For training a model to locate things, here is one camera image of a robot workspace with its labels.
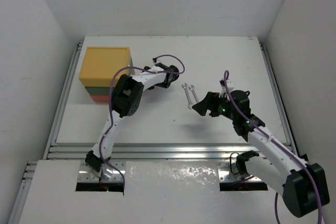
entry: metal wrench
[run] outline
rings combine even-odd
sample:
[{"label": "metal wrench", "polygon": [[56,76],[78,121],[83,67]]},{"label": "metal wrench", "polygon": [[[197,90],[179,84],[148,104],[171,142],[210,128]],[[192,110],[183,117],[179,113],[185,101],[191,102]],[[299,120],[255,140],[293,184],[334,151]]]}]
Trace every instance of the metal wrench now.
[{"label": "metal wrench", "polygon": [[195,92],[195,87],[194,87],[194,85],[190,85],[188,88],[189,88],[189,89],[190,89],[190,91],[193,93],[193,95],[194,95],[194,98],[195,98],[195,100],[196,100],[196,103],[199,103],[200,101],[199,101],[199,99],[198,99],[198,97],[197,97],[197,95],[196,95],[196,92]]},{"label": "metal wrench", "polygon": [[191,102],[191,99],[190,99],[190,95],[189,95],[189,91],[188,91],[188,84],[187,84],[187,83],[182,84],[182,88],[184,89],[185,94],[186,94],[187,99],[188,99],[188,108],[189,108],[189,109],[192,109],[192,106],[193,106],[194,104]]}]

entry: white table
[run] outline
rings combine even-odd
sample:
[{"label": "white table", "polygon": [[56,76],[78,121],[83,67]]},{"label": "white table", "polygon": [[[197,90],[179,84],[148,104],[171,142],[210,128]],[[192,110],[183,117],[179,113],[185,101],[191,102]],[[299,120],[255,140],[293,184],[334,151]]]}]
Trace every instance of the white table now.
[{"label": "white table", "polygon": [[[219,191],[217,162],[126,162],[125,196],[75,191],[79,165],[39,161],[19,224],[276,223],[275,192]],[[281,223],[316,223],[316,211],[298,219],[278,202]]]},{"label": "white table", "polygon": [[[57,145],[94,144],[108,114],[106,104],[98,104],[78,79],[86,48],[130,47],[135,66],[151,66],[162,54],[178,56],[186,72],[168,89],[145,91],[136,114],[127,118],[116,143],[128,144],[228,144],[244,143],[232,122],[224,117],[199,116],[187,108],[181,84],[195,85],[199,99],[208,91],[221,90],[224,70],[236,89],[249,90],[252,112],[261,118],[282,142],[285,138],[267,69],[256,37],[86,37],[71,83]],[[166,65],[176,60],[161,58]]]}]

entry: purple cable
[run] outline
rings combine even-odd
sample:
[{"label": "purple cable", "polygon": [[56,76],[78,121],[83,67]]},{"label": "purple cable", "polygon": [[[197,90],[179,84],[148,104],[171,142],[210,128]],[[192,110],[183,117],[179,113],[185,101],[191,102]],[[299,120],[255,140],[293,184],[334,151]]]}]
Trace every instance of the purple cable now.
[{"label": "purple cable", "polygon": [[[227,80],[229,78],[229,71],[228,70],[225,70],[224,72],[224,85],[225,85],[225,88],[226,90],[229,90],[228,89],[228,86],[227,86]],[[253,125],[254,128],[256,128],[259,132],[261,132],[265,137],[269,138],[269,135],[263,131],[262,129],[260,129],[253,121],[251,121],[246,115],[243,114],[243,112],[239,109],[239,107],[237,106],[237,104],[235,103],[235,101],[233,100],[232,98],[232,95],[230,94],[230,92],[227,92],[229,98],[230,98],[230,101],[233,105],[233,107],[237,110],[237,112],[246,120],[246,121],[249,121],[250,124]],[[281,149],[284,153],[286,153],[290,158],[292,158],[295,163],[297,163],[299,166],[302,167],[302,169],[307,173],[308,177],[309,177],[309,180],[311,181],[312,183],[312,186],[313,186],[313,189],[314,189],[314,192],[316,194],[316,198],[317,198],[317,206],[318,206],[318,221],[317,223],[318,224],[321,224],[322,223],[322,203],[321,203],[321,198],[320,198],[320,194],[319,194],[319,191],[317,189],[317,186],[316,186],[316,183],[313,179],[313,177],[311,176],[311,174],[309,173],[309,171],[307,170],[307,168],[305,167],[305,165],[303,163],[301,163],[298,158],[292,153],[290,152],[289,150],[287,150],[285,147],[283,147],[281,144],[277,143],[274,139],[271,139],[271,142],[276,145],[279,149]],[[275,204],[275,211],[276,211],[276,217],[278,216],[278,209],[277,209],[277,204]]]},{"label": "purple cable", "polygon": [[251,175],[251,176],[248,176],[247,178],[243,178],[243,179],[241,179],[241,180],[237,180],[237,181],[234,181],[234,182],[232,182],[232,183],[229,183],[229,185],[230,185],[230,186],[234,186],[234,185],[236,185],[236,184],[240,184],[240,183],[242,183],[242,182],[248,181],[248,180],[252,179],[253,177],[254,177],[254,176]]},{"label": "purple cable", "polygon": [[121,171],[116,168],[115,166],[111,165],[109,162],[107,162],[104,158],[103,158],[103,155],[102,155],[102,150],[101,150],[101,147],[102,147],[102,143],[103,143],[103,140],[105,138],[105,135],[109,133],[109,131],[112,129],[113,127],[113,116],[112,116],[112,92],[113,92],[113,85],[114,85],[114,82],[115,82],[115,79],[117,78],[118,74],[120,74],[123,70],[126,70],[126,69],[137,69],[137,70],[140,70],[140,71],[143,71],[143,72],[147,72],[147,73],[172,73],[172,74],[183,74],[185,72],[185,67],[184,67],[184,64],[183,62],[181,62],[181,60],[174,56],[174,55],[160,55],[160,56],[157,56],[155,58],[153,58],[153,60],[157,60],[161,57],[165,57],[165,56],[169,56],[169,57],[172,57],[172,58],[175,58],[176,60],[178,60],[182,67],[183,67],[183,71],[182,72],[173,72],[173,71],[157,71],[157,72],[154,72],[154,71],[149,71],[149,70],[146,70],[146,69],[143,69],[143,68],[138,68],[138,67],[134,67],[134,66],[129,66],[129,67],[124,67],[124,68],[121,68],[119,69],[115,75],[113,76],[112,80],[111,80],[111,85],[110,85],[110,90],[109,90],[109,113],[110,113],[110,117],[111,117],[111,126],[105,131],[105,133],[103,134],[103,136],[101,137],[100,139],[100,142],[99,142],[99,155],[100,155],[100,159],[104,162],[104,164],[108,165],[109,167],[111,167],[112,169],[116,170],[122,177],[123,179],[123,191],[125,189],[125,176],[121,173]]},{"label": "purple cable", "polygon": [[277,224],[281,224],[279,220],[279,214],[278,214],[278,196],[279,194],[275,193],[275,199],[274,199],[274,211],[275,211],[275,218],[277,220]]}]

